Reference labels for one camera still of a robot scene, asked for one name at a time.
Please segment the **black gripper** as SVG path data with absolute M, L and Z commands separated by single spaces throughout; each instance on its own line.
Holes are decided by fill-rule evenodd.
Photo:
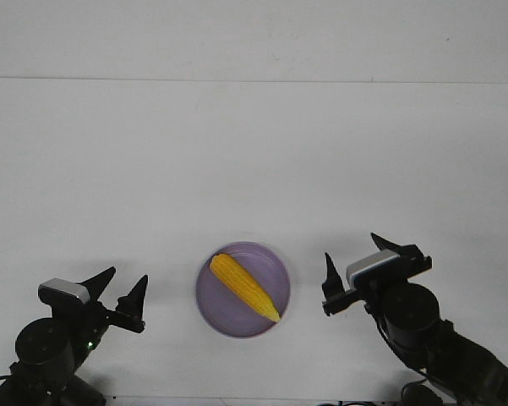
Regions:
M 15 341 L 20 364 L 43 376 L 71 376 L 98 347 L 110 326 L 141 333 L 147 275 L 130 292 L 119 298 L 117 307 L 109 310 L 97 301 L 116 273 L 111 266 L 79 282 L 83 305 L 58 308 L 50 317 L 32 321 Z
M 326 278 L 323 282 L 327 316 L 347 310 L 363 301 L 386 342 L 402 359 L 427 359 L 447 349 L 448 325 L 441 320 L 440 305 L 426 287 L 410 279 L 432 267 L 432 260 L 415 244 L 399 245 L 370 234 L 379 251 L 400 256 L 359 281 L 357 289 L 343 286 L 330 255 L 325 252 Z

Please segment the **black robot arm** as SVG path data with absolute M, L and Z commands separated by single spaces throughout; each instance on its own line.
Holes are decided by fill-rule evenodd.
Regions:
M 348 266 L 344 277 L 325 256 L 325 314 L 362 301 L 393 354 L 457 404 L 508 405 L 508 367 L 442 319 L 431 290 L 411 283 L 431 269 L 431 257 L 415 244 L 399 245 L 376 233 L 371 238 L 377 252 Z
M 26 325 L 15 340 L 18 357 L 0 376 L 0 405 L 104 405 L 101 392 L 76 372 L 108 327 L 142 333 L 149 278 L 142 278 L 109 310 L 100 297 L 116 273 L 110 267 L 83 282 L 53 278 L 38 287 L 49 317 Z

